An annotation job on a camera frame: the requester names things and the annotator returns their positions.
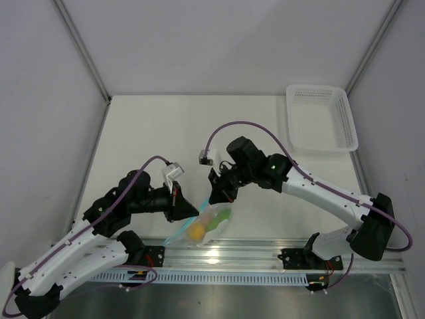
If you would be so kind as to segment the green toy vegetable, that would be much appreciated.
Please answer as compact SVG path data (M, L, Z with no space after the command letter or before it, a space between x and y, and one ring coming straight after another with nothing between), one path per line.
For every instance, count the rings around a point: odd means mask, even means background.
M207 232L213 231L219 227L225 227L225 225L230 221L231 216L231 209L223 209L218 211L217 214L207 223Z

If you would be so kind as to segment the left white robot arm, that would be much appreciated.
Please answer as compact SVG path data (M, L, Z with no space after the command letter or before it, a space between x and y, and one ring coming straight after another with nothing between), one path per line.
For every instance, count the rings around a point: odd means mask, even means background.
M83 218L47 253L16 272L15 304L26 318L43 318L74 289L109 268L149 267L146 246L125 229L131 216L163 213L168 222L199 215L182 193L177 179L183 170L170 163L162 170L164 183L154 189L150 175L133 170L93 202Z

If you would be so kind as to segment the pink toy egg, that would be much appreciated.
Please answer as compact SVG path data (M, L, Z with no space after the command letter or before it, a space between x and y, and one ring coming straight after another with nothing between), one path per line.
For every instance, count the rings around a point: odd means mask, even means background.
M212 217L209 214L201 214L199 215L199 222L203 224L208 224L211 221Z

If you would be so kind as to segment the clear zip top bag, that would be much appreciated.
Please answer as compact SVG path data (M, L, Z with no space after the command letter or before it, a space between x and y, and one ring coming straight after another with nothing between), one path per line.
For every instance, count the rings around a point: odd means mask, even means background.
M231 203L217 203L217 204L209 204L209 200L206 199L205 202L199 208L199 215L205 213L209 214L212 218L217 214L218 211L223 209L231 209ZM225 227L219 227L213 231L207 232L206 226L207 224L203 224L199 222L199 216L188 218L174 233L172 233L168 238L166 238L163 242L164 247L203 247L207 243L212 240L218 239L222 233L226 230L228 225L232 220L232 216L230 221L225 225ZM205 236L202 241L195 242L190 240L187 236L187 229L195 224L203 224L205 226Z

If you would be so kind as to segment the yellow toy fruit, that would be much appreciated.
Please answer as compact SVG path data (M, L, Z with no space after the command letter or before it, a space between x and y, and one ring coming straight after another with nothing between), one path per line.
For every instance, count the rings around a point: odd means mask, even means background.
M199 223L195 223L187 229L188 238L195 242L202 241L205 236L205 233L205 226Z

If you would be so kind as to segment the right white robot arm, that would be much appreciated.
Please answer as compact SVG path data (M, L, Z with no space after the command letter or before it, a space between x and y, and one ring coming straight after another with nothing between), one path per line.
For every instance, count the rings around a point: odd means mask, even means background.
M303 199L342 220L346 226L330 233L313 234L303 250L304 263L318 268L327 260L356 253L380 261L394 230L390 197L369 197L328 186L312 174L302 175L283 154L265 155L251 140L241 136L226 148L233 162L225 167L216 150L201 154L201 164L211 166L211 205L232 203L238 190L248 184Z

